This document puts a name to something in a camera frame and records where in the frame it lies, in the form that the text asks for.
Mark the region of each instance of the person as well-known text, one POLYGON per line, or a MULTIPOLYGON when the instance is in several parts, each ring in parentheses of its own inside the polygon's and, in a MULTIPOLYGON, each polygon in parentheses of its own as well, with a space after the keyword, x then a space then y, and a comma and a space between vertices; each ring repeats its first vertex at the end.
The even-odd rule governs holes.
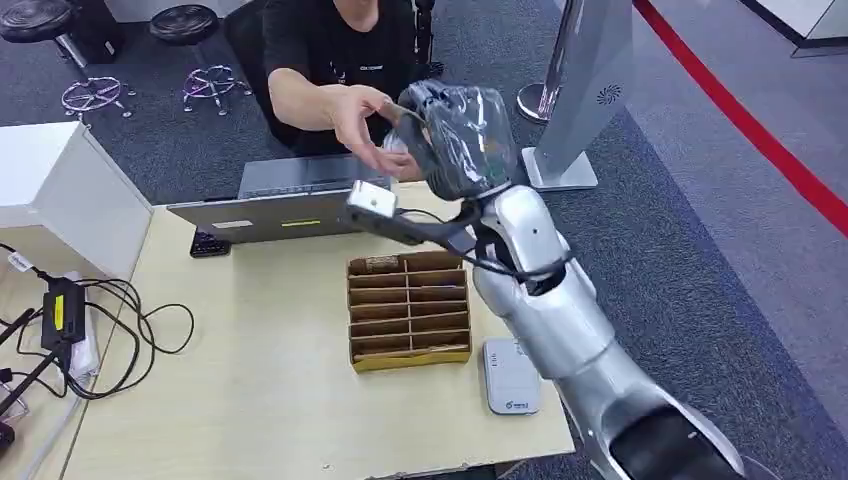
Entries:
POLYGON ((384 174, 420 175, 409 154, 375 144, 391 129, 377 111, 415 71, 409 0, 269 0, 263 36, 274 115, 301 130, 296 154, 349 150, 384 174))

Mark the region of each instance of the man's hand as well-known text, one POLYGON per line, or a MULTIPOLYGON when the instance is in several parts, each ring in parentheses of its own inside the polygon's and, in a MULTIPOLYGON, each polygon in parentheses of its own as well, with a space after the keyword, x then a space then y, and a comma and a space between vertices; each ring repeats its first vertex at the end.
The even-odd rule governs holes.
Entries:
POLYGON ((369 167, 401 181, 420 179, 418 164, 408 153, 388 152, 376 145, 368 133, 365 119, 392 99, 364 85, 333 85, 326 114, 333 123, 336 138, 369 167))

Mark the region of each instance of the black stool seat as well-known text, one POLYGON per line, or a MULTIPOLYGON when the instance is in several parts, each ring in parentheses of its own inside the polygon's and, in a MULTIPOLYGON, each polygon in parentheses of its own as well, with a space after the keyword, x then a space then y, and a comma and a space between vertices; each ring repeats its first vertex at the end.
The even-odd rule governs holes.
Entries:
POLYGON ((203 5, 163 10, 150 21, 150 33, 169 45, 197 45, 218 30, 218 15, 203 5))
POLYGON ((65 0, 23 0, 0 16, 0 37, 12 43, 53 40, 70 31, 73 18, 65 0))

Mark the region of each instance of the black cable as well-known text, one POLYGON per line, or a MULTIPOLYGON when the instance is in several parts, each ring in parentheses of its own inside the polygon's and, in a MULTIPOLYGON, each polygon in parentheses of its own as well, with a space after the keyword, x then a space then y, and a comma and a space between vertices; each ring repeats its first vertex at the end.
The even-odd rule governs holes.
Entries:
POLYGON ((191 341, 192 336, 194 335, 194 328, 195 328, 194 314, 185 305, 178 304, 178 303, 171 303, 171 304, 166 304, 166 305, 162 305, 160 307, 157 307, 157 308, 151 310, 150 312, 143 313, 142 307, 141 307, 141 296, 139 295, 138 290, 136 290, 136 288, 130 282, 127 282, 125 280, 120 280, 120 279, 112 279, 112 280, 85 279, 85 280, 80 280, 77 283, 86 287, 86 288, 90 288, 90 287, 100 288, 101 290, 104 290, 107 293, 109 293, 110 295, 118 298, 124 305, 126 305, 128 308, 130 308, 130 310, 132 310, 136 315, 137 329, 138 329, 138 332, 141 336, 141 339, 143 339, 144 342, 151 347, 150 361, 148 362, 147 367, 145 368, 145 370, 141 373, 141 375, 138 378, 136 378, 132 382, 127 383, 130 375, 135 370, 136 364, 138 362, 138 353, 140 351, 139 336, 136 335, 135 332, 133 332, 131 329, 129 329, 126 326, 126 324, 121 322, 121 320, 119 320, 114 314, 112 314, 111 312, 109 312, 108 310, 103 308, 102 306, 97 305, 97 304, 86 303, 86 305, 89 305, 89 306, 99 310, 104 315, 106 315, 106 317, 108 317, 110 320, 115 322, 116 325, 121 327, 124 331, 126 331, 133 338, 134 354, 133 354, 132 359, 130 360, 130 364, 128 365, 127 370, 125 371, 124 376, 112 388, 110 388, 109 390, 107 390, 105 392, 93 392, 93 391, 86 390, 85 387, 80 385, 73 377, 70 376, 70 374, 68 372, 64 372, 65 373, 65 379, 68 382, 71 390, 74 391, 74 393, 76 393, 77 395, 79 395, 80 397, 82 397, 84 399, 96 400, 96 399, 100 399, 100 398, 106 398, 110 395, 114 395, 116 393, 123 392, 125 390, 130 389, 130 388, 133 388, 134 386, 141 383, 150 374, 150 371, 153 369, 153 365, 155 363, 156 352, 169 354, 169 355, 178 354, 185 349, 185 347, 191 341), (160 346, 156 343, 155 335, 154 335, 154 331, 153 331, 153 326, 150 323, 150 317, 151 316, 161 312, 162 310, 164 310, 166 308, 181 308, 181 309, 185 310, 186 313, 188 313, 188 316, 189 316, 190 324, 189 324, 188 335, 186 336, 185 341, 183 341, 183 343, 175 349, 164 348, 164 347, 162 347, 162 346, 160 346))
MULTIPOLYGON (((2 249, 4 249, 4 250, 8 251, 9 253, 18 253, 18 251, 17 251, 17 250, 15 250, 14 248, 12 248, 12 247, 10 247, 10 246, 6 245, 5 243, 0 243, 0 248, 2 248, 2 249)), ((32 271, 33 271, 33 272, 35 272, 35 274, 38 276, 38 278, 40 278, 40 279, 44 280, 44 281, 45 281, 45 282, 47 282, 47 283, 50 283, 51 281, 56 280, 55 278, 53 278, 53 277, 51 277, 50 275, 48 275, 48 274, 47 274, 47 272, 45 272, 44 270, 40 270, 40 269, 38 269, 38 267, 36 267, 36 266, 34 266, 34 265, 33 265, 32 267, 30 267, 30 268, 32 269, 32 271)))
MULTIPOLYGON (((441 218, 439 218, 436 214, 434 214, 432 212, 428 212, 427 210, 421 210, 419 208, 398 208, 398 214, 406 215, 407 213, 418 213, 418 214, 421 214, 421 215, 426 215, 430 218, 435 218, 436 220, 439 221, 439 223, 447 223, 444 220, 442 220, 441 218)), ((465 260, 466 262, 474 265, 475 267, 480 267, 483 270, 487 270, 489 272, 497 273, 497 274, 500 274, 500 275, 509 275, 509 276, 514 277, 518 280, 527 280, 527 279, 530 279, 530 278, 533 278, 533 277, 548 275, 550 273, 556 272, 558 270, 561 270, 563 267, 565 267, 565 264, 568 263, 569 261, 571 261, 572 258, 574 258, 574 255, 572 254, 571 250, 568 250, 567 252, 565 252, 565 256, 563 258, 557 260, 556 262, 551 263, 550 265, 548 265, 546 267, 542 267, 542 268, 539 268, 537 270, 531 270, 529 272, 519 272, 518 270, 510 270, 510 269, 506 269, 506 268, 501 268, 501 267, 498 267, 497 265, 495 265, 493 263, 490 263, 490 262, 487 262, 487 261, 484 261, 484 260, 479 260, 477 258, 474 258, 474 257, 468 255, 466 252, 461 252, 461 251, 459 251, 455 248, 452 248, 450 245, 442 245, 442 246, 448 252, 456 255, 457 257, 465 260)))
POLYGON ((441 218, 439 218, 439 216, 436 215, 435 213, 428 212, 427 210, 421 210, 420 208, 399 208, 398 213, 400 215, 406 215, 407 213, 419 213, 421 215, 426 215, 430 218, 434 218, 439 223, 447 223, 444 220, 442 220, 441 218))
MULTIPOLYGON (((26 376, 27 376, 27 375, 29 375, 29 374, 28 374, 28 373, 25 373, 25 372, 12 372, 12 375, 14 375, 14 376, 18 376, 18 377, 26 377, 26 376)), ((63 381, 62 381, 62 385, 63 385, 65 388, 62 390, 62 393, 59 393, 59 392, 57 392, 56 390, 54 390, 54 389, 53 389, 53 387, 51 387, 50 385, 48 385, 47 383, 45 383, 45 382, 44 382, 43 380, 41 380, 40 378, 37 378, 37 377, 36 377, 34 380, 35 380, 35 383, 37 383, 37 384, 41 385, 42 387, 46 388, 46 389, 47 389, 47 391, 49 391, 49 392, 50 392, 50 394, 51 394, 51 395, 53 395, 53 396, 54 396, 54 397, 56 397, 56 398, 65 398, 66 396, 68 396, 68 384, 67 384, 67 382, 65 382, 65 381, 64 381, 64 379, 63 379, 63 381)))
POLYGON ((446 247, 445 249, 448 252, 450 252, 450 253, 456 255, 457 257, 465 260, 466 262, 470 263, 471 265, 474 265, 475 267, 480 267, 483 270, 486 270, 486 271, 489 271, 489 272, 492 272, 492 273, 497 273, 497 274, 500 274, 500 275, 509 275, 510 277, 514 277, 517 280, 527 280, 527 279, 531 279, 533 277, 539 277, 539 276, 543 276, 543 275, 548 275, 550 273, 554 273, 558 270, 561 270, 563 267, 565 267, 566 263, 570 262, 571 259, 574 258, 574 254, 571 253, 571 250, 567 250, 565 252, 565 256, 563 258, 560 258, 559 260, 551 263, 548 266, 545 266, 545 267, 542 267, 542 268, 539 268, 539 269, 536 269, 536 270, 530 270, 530 271, 527 271, 527 272, 519 272, 518 270, 509 270, 509 269, 506 269, 506 268, 498 267, 497 265, 495 265, 493 263, 489 263, 485 260, 478 260, 478 259, 471 257, 466 253, 460 252, 459 250, 456 250, 454 248, 446 247))
MULTIPOLYGON (((3 248, 5 250, 9 251, 10 253, 17 253, 17 250, 10 247, 9 245, 6 245, 5 243, 0 243, 0 248, 3 248)), ((57 279, 51 277, 50 275, 48 275, 43 270, 39 270, 35 266, 33 266, 31 268, 38 275, 39 278, 41 278, 42 280, 44 280, 48 284, 52 285, 53 282, 55 282, 57 280, 57 279)), ((78 280, 75 283, 77 283, 78 285, 80 285, 80 286, 82 286, 86 289, 91 288, 91 287, 96 287, 96 288, 99 288, 101 290, 104 290, 107 293, 109 293, 110 295, 117 298, 123 305, 126 305, 136 315, 136 327, 138 329, 138 335, 129 326, 127 326, 124 322, 122 322, 115 314, 106 310, 101 305, 96 304, 96 303, 92 303, 92 302, 85 302, 85 305, 87 307, 94 308, 95 310, 98 310, 100 313, 102 313, 107 318, 112 320, 112 322, 114 322, 116 326, 118 326, 120 329, 124 330, 128 335, 130 335, 130 337, 133 340, 133 355, 132 355, 132 358, 130 359, 130 362, 129 362, 129 365, 127 366, 126 371, 121 376, 121 378, 115 383, 115 385, 113 385, 111 388, 109 388, 108 390, 103 391, 103 392, 94 392, 94 391, 87 390, 83 385, 81 385, 79 382, 77 382, 77 380, 75 378, 73 378, 73 376, 71 375, 71 373, 69 371, 69 369, 70 369, 69 365, 63 365, 62 362, 60 362, 58 360, 54 360, 53 363, 55 365, 57 365, 59 367, 59 369, 62 371, 62 375, 63 375, 64 380, 65 380, 64 381, 64 384, 65 384, 64 385, 64 388, 65 388, 64 392, 62 394, 59 394, 58 392, 53 390, 51 387, 49 387, 47 384, 45 384, 44 382, 42 382, 38 378, 36 378, 35 381, 37 381, 38 383, 43 385, 45 388, 50 390, 50 392, 57 397, 60 397, 60 398, 64 397, 67 394, 68 389, 70 389, 71 391, 73 391, 76 395, 78 395, 82 399, 98 400, 98 399, 101 399, 101 398, 106 398, 108 396, 114 395, 116 393, 123 392, 125 390, 130 389, 130 388, 133 388, 136 385, 138 385, 139 383, 141 383, 150 374, 150 371, 153 369, 153 365, 154 365, 154 362, 155 362, 155 359, 156 359, 156 352, 167 354, 167 355, 178 354, 178 353, 182 352, 186 348, 186 346, 188 346, 188 343, 191 341, 192 336, 194 336, 194 327, 195 327, 194 313, 192 313, 191 309, 189 309, 187 306, 185 306, 183 304, 169 303, 169 304, 157 307, 157 308, 151 310, 150 312, 144 313, 144 311, 142 310, 142 307, 141 307, 141 295, 138 293, 138 290, 135 288, 135 286, 133 286, 132 283, 130 283, 126 280, 121 280, 121 279, 110 279, 110 280, 83 279, 83 280, 78 280), (154 335, 154 331, 153 331, 153 325, 150 323, 150 317, 152 317, 153 315, 156 315, 157 313, 159 313, 162 310, 165 310, 167 308, 180 308, 180 309, 185 310, 185 312, 188 313, 189 322, 190 322, 189 323, 188 335, 186 335, 185 341, 183 341, 183 343, 180 344, 179 347, 174 348, 174 349, 165 348, 165 347, 162 347, 162 346, 160 346, 156 343, 156 339, 155 339, 155 335, 154 335), (138 363, 138 357, 139 357, 139 354, 141 352, 141 340, 143 340, 144 343, 146 343, 147 345, 149 345, 151 347, 150 361, 147 364, 147 368, 145 368, 145 370, 141 373, 141 375, 138 376, 138 378, 136 378, 133 381, 129 381, 129 379, 132 376, 132 373, 135 371, 136 365, 138 363)), ((38 319, 42 315, 43 315, 42 309, 39 309, 38 311, 34 312, 31 315, 31 317, 29 318, 29 320, 27 321, 26 325, 22 326, 19 329, 17 345, 16 345, 15 349, 20 355, 40 357, 42 359, 48 357, 48 355, 45 355, 43 353, 25 352, 22 348, 24 330, 26 329, 27 326, 32 324, 32 322, 34 320, 38 319)), ((0 320, 0 323, 7 325, 7 326, 9 325, 2 320, 0 320)), ((26 374, 23 374, 23 373, 20 373, 20 372, 13 372, 13 374, 14 375, 26 375, 26 374)))

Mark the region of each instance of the red stripe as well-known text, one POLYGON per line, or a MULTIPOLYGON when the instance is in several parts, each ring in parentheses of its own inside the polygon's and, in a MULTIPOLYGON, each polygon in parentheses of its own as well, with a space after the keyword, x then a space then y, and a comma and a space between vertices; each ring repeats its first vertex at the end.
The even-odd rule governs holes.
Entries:
POLYGON ((736 125, 748 141, 763 154, 795 190, 807 199, 830 223, 848 237, 848 205, 827 188, 795 155, 786 149, 745 107, 719 82, 689 47, 680 39, 671 25, 657 12, 650 0, 633 0, 642 14, 672 55, 700 85, 715 105, 736 125))

